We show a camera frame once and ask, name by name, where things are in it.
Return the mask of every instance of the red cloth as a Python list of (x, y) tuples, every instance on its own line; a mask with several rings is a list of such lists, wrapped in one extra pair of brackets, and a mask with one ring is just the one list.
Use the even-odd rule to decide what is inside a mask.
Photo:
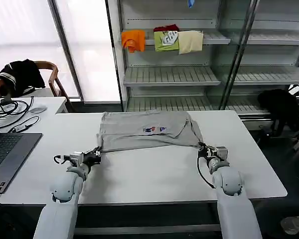
[(159, 26), (154, 28), (154, 32), (156, 31), (179, 31), (179, 28), (176, 24), (168, 25), (168, 26)]

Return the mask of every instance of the gray t-shirt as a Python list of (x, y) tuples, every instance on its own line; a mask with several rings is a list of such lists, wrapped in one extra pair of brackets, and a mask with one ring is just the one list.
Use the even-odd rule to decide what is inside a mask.
[(97, 134), (101, 152), (167, 145), (198, 146), (198, 124), (185, 111), (103, 113)]

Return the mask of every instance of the shelving unit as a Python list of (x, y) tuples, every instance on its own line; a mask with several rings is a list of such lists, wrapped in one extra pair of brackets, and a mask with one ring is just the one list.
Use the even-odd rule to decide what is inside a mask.
[[(146, 32), (144, 52), (124, 50), (124, 61), (117, 57), (125, 110), (218, 110), (227, 80), (232, 79), (237, 45), (242, 46), (240, 35), (247, 34), (242, 26), (250, 1), (200, 0), (192, 8), (184, 0), (117, 1), (121, 28), (112, 29), (114, 38), (132, 29)], [(256, 2), (253, 26), (242, 61), (234, 65), (238, 73), (225, 107), (253, 119), (269, 114), (258, 104), (259, 93), (299, 84), (299, 0)], [(153, 29), (170, 24), (181, 31), (203, 31), (203, 50), (183, 55), (155, 52)], [(121, 51), (121, 42), (116, 43), (116, 52)]]
[[(227, 110), (241, 116), (268, 114), (259, 107), (257, 95), (265, 90), (284, 89), (299, 84), (299, 0), (258, 0), (255, 19)], [(223, 34), (238, 42), (240, 32)], [(230, 66), (218, 68), (216, 76), (225, 84)]]

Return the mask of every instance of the folded clothes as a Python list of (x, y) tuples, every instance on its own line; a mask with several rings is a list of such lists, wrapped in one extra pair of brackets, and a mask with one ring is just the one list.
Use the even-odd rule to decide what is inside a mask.
[(113, 152), (168, 145), (198, 147), (203, 138), (186, 111), (105, 112), (97, 142), (101, 152)]
[(45, 88), (44, 80), (35, 62), (26, 59), (14, 61), (5, 65), (0, 71), (0, 79), (5, 87), (0, 87), (0, 94), (20, 97), (35, 91), (35, 88)]
[(122, 46), (129, 52), (145, 50), (145, 32), (143, 30), (131, 30), (122, 32)]
[(154, 32), (155, 51), (178, 50), (177, 31), (156, 31)]
[(159, 26), (154, 28), (154, 32), (156, 31), (179, 31), (179, 28), (176, 24), (168, 25), (168, 26)]
[(202, 51), (204, 34), (200, 31), (180, 31), (178, 33), (179, 54)]

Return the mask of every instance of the wooden chair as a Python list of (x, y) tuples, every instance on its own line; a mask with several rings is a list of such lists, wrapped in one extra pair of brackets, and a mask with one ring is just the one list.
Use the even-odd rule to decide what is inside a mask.
[[(58, 68), (55, 64), (48, 62), (48, 61), (35, 61), (35, 64), (37, 65), (38, 69), (47, 69), (47, 70), (51, 70), (51, 76), (49, 78), (49, 86), (50, 89), (52, 91), (52, 94), (54, 97), (58, 97), (58, 96), (63, 96), (66, 98), (66, 107), (70, 112), (75, 112), (74, 107), (72, 105), (72, 103), (70, 102), (70, 99), (68, 97), (68, 95), (66, 94), (59, 78), (58, 78)], [(59, 89), (56, 89), (54, 86), (54, 83), (57, 84)], [(0, 79), (0, 88), (4, 87), (4, 81), (2, 79)]]

